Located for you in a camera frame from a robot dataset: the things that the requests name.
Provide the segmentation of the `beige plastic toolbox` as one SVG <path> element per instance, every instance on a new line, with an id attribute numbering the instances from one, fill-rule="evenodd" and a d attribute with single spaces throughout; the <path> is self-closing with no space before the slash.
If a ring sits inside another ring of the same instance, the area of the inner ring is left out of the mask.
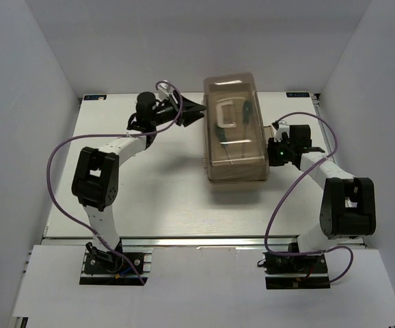
<path id="1" fill-rule="evenodd" d="M 252 103 L 246 139 L 243 138 L 243 103 Z M 250 72 L 204 79 L 204 164 L 213 193 L 256 191 L 269 178 L 267 135 L 254 76 Z M 216 134 L 225 130 L 228 160 Z"/>

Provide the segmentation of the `short green-handled screwdriver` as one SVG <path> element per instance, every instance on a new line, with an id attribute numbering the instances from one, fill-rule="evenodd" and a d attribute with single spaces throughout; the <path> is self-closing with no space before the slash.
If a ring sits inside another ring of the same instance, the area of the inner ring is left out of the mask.
<path id="1" fill-rule="evenodd" d="M 230 161 L 231 164 L 233 164 L 232 158 L 231 158 L 230 153 L 228 151 L 228 145 L 227 145 L 228 140 L 226 138 L 225 130 L 223 128 L 221 128 L 218 124 L 215 124 L 215 134 L 216 134 L 216 137 L 217 137 L 221 147 L 225 150 L 228 160 Z"/>

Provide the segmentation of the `long green-handled screwdriver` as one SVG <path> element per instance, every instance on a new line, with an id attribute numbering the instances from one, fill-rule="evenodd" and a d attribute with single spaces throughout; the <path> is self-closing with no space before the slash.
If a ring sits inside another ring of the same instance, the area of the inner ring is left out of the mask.
<path id="1" fill-rule="evenodd" d="M 245 100 L 243 103 L 243 138 L 247 136 L 247 126 L 250 122 L 250 116 L 252 111 L 252 103 L 249 100 Z"/>

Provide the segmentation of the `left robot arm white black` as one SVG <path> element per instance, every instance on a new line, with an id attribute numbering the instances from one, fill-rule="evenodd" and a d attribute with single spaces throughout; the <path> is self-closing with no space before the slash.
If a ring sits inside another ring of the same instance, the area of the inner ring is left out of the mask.
<path id="1" fill-rule="evenodd" d="M 121 137 L 100 148 L 84 147 L 81 150 L 71 191 L 94 229 L 87 250 L 100 258 L 100 265 L 107 272 L 115 273 L 123 265 L 122 244 L 112 210 L 118 195 L 120 166 L 152 145 L 158 126 L 175 122 L 186 127 L 202 119 L 205 111 L 204 105 L 180 96 L 178 92 L 163 100 L 156 99 L 152 92 L 142 92 L 137 96 L 136 110 L 127 126 L 131 132 L 143 133 L 142 137 Z"/>

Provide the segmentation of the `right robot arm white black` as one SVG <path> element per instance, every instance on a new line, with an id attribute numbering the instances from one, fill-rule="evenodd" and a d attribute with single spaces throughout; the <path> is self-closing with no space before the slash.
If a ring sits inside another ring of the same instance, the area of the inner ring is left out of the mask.
<path id="1" fill-rule="evenodd" d="M 377 228 L 374 182 L 359 178 L 335 164 L 320 147 L 314 147 L 310 126 L 272 123 L 275 136 L 267 143 L 269 165 L 294 165 L 301 175 L 295 180 L 271 215 L 276 218 L 291 191 L 306 176 L 323 191 L 318 223 L 297 236 L 283 254 L 295 272 L 304 272 L 312 256 L 329 251 L 340 240 L 371 236 Z"/>

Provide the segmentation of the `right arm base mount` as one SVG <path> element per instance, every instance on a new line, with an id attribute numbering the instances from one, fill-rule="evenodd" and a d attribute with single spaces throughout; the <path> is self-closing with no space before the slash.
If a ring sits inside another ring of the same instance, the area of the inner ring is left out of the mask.
<path id="1" fill-rule="evenodd" d="M 324 255 L 283 257 L 266 252 L 257 267 L 264 269 L 267 290 L 331 288 Z"/>

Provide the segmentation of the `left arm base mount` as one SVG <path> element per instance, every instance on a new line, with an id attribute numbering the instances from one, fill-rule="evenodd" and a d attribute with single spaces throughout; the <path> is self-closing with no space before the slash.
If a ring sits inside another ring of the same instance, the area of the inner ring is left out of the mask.
<path id="1" fill-rule="evenodd" d="M 130 251 L 125 255 L 133 263 L 142 280 L 147 282 L 151 264 L 151 251 Z M 85 252 L 79 284 L 82 286 L 143 286 L 130 264 L 119 258 L 113 264 Z"/>

